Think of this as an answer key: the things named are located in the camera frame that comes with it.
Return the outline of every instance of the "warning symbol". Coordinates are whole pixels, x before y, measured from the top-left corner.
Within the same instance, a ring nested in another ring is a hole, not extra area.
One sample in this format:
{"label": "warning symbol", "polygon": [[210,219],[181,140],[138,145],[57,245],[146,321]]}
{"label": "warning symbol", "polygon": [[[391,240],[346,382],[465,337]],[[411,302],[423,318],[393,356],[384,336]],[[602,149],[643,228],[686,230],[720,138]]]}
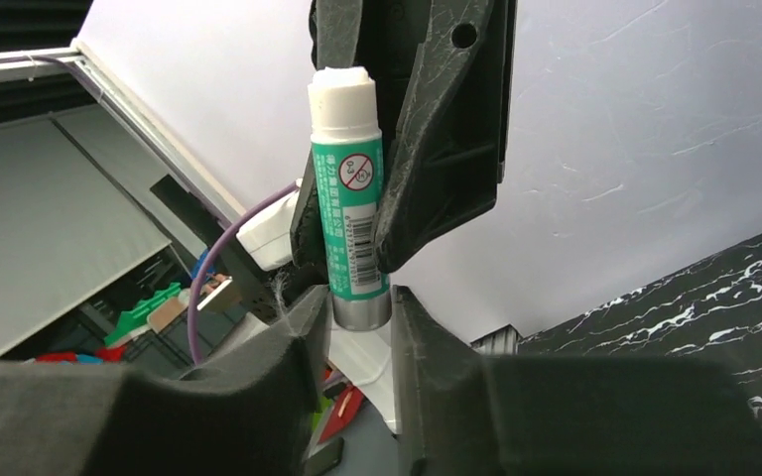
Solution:
{"label": "warning symbol", "polygon": [[372,161],[363,154],[352,154],[340,163],[340,181],[350,190],[366,188],[372,183],[374,174]]}

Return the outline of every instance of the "plastic bin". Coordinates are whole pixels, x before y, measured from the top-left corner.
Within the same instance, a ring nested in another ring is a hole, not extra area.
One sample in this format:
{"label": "plastic bin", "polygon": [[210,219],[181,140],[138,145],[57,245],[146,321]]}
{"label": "plastic bin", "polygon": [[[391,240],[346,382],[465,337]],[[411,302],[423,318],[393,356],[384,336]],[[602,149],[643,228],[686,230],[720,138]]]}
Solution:
{"label": "plastic bin", "polygon": [[167,379],[176,379],[191,367],[190,361],[151,331],[127,343],[122,360],[149,374]]}
{"label": "plastic bin", "polygon": [[[246,315],[243,306],[228,312],[201,311],[197,322],[199,348],[204,356],[223,341],[234,326]],[[193,365],[189,350],[188,319],[183,312],[162,332],[148,331],[127,344],[124,360],[137,367],[166,378],[177,378]]]}
{"label": "plastic bin", "polygon": [[[178,353],[185,356],[191,364],[191,350],[189,349],[189,320],[185,313],[180,314],[167,327],[162,329],[159,337]],[[235,322],[225,313],[201,311],[197,320],[197,340],[199,350],[203,356],[211,354],[211,350],[223,341]]]}

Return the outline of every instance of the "black marble surface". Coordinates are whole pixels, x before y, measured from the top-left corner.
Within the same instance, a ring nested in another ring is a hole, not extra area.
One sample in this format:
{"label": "black marble surface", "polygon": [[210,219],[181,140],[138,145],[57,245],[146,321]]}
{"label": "black marble surface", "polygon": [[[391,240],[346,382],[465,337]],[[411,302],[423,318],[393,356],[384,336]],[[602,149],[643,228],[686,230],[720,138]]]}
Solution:
{"label": "black marble surface", "polygon": [[762,235],[523,339],[518,350],[719,362],[762,422]]}

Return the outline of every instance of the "green toy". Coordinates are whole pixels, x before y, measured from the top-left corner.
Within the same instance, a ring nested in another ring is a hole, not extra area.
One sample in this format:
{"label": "green toy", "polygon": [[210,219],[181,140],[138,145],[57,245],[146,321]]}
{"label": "green toy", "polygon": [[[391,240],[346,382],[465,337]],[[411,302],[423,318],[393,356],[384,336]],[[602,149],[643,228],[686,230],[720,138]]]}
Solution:
{"label": "green toy", "polygon": [[146,325],[147,316],[168,299],[178,296],[180,291],[182,291],[182,286],[179,283],[171,283],[167,289],[153,293],[153,297],[138,301],[131,310],[121,312],[115,330],[103,339],[103,343],[109,347],[134,329]]}
{"label": "green toy", "polygon": [[328,409],[328,407],[331,407],[331,404],[333,402],[326,397],[322,397],[322,399],[319,402],[319,408],[320,411],[311,418],[311,430],[314,431],[317,428],[317,425],[319,424],[319,419],[322,418],[322,414],[325,413],[325,410]]}

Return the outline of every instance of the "gray blind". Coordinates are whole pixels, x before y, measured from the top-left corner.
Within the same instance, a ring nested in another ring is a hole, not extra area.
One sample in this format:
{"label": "gray blind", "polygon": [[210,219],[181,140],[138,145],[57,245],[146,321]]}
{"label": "gray blind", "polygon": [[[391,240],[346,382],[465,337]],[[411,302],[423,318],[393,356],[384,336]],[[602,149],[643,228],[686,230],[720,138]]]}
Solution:
{"label": "gray blind", "polygon": [[150,187],[169,173],[102,107],[91,106],[58,116],[58,121],[141,203],[189,252],[198,257],[205,245],[152,192]]}
{"label": "gray blind", "polygon": [[168,244],[49,122],[0,129],[0,354]]}

